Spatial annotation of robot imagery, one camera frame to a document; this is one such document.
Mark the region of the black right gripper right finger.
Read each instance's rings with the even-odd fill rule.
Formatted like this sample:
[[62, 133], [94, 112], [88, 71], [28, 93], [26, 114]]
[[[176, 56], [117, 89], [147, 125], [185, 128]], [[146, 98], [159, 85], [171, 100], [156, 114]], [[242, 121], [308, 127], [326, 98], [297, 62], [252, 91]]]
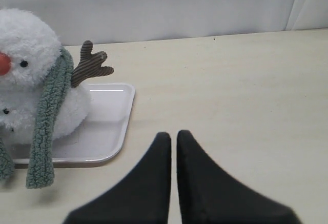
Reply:
[[301, 223], [293, 209], [229, 175], [188, 130], [177, 134], [176, 161], [182, 223]]

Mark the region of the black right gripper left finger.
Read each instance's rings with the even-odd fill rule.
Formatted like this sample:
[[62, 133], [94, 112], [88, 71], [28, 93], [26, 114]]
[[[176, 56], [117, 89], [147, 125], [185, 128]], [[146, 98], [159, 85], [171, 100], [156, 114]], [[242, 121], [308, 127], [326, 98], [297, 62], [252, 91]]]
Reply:
[[156, 134], [138, 164], [113, 188], [71, 211], [65, 223], [167, 223], [171, 138]]

